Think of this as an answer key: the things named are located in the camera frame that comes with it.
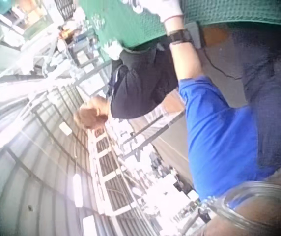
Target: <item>hand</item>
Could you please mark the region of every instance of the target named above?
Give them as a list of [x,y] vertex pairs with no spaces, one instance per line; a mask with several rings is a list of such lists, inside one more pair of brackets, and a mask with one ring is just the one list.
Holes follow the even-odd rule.
[[138,0],[138,2],[140,6],[148,9],[152,14],[159,15],[161,22],[183,15],[179,0]]
[[124,50],[122,45],[117,41],[113,41],[112,43],[107,43],[103,50],[109,55],[112,60],[119,60],[120,54]]

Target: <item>table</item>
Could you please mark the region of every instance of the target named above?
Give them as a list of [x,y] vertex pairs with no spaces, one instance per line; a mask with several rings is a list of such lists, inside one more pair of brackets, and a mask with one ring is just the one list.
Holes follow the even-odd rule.
[[[281,25],[281,0],[181,0],[185,22],[202,25],[227,22],[262,22]],[[131,48],[165,34],[159,17],[146,10],[136,14],[120,0],[80,0],[88,19],[95,14],[105,19],[96,30],[101,45],[117,39]]]

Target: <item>black shirt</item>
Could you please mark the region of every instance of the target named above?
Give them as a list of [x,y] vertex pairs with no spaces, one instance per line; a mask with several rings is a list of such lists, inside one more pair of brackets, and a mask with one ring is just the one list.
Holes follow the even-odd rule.
[[111,114],[132,119],[151,112],[178,85],[169,49],[146,52],[123,51],[113,87]]

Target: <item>person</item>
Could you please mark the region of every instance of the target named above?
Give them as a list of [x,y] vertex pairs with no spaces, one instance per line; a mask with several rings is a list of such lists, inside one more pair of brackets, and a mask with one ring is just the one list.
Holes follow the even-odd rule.
[[[253,49],[241,61],[249,104],[232,108],[204,74],[197,51],[185,36],[178,0],[139,2],[160,16],[167,35],[176,40],[170,50],[186,108],[189,168],[200,199],[219,197],[245,181],[271,176],[281,167],[281,50],[269,54],[270,45],[264,46],[261,38],[236,37],[241,50],[251,44]],[[259,47],[264,50],[258,52],[265,54],[255,54]],[[264,126],[264,120],[277,129]]]
[[96,129],[109,117],[132,119],[156,108],[178,86],[169,47],[136,52],[118,41],[105,47],[112,59],[108,99],[93,97],[74,114],[83,129]]

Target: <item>black watch strap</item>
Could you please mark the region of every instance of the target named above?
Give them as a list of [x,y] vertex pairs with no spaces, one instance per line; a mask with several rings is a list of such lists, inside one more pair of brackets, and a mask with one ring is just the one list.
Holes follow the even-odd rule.
[[170,44],[178,44],[178,43],[186,43],[186,42],[193,43],[192,37],[186,29],[171,32],[171,34],[169,34],[168,36],[168,39]]

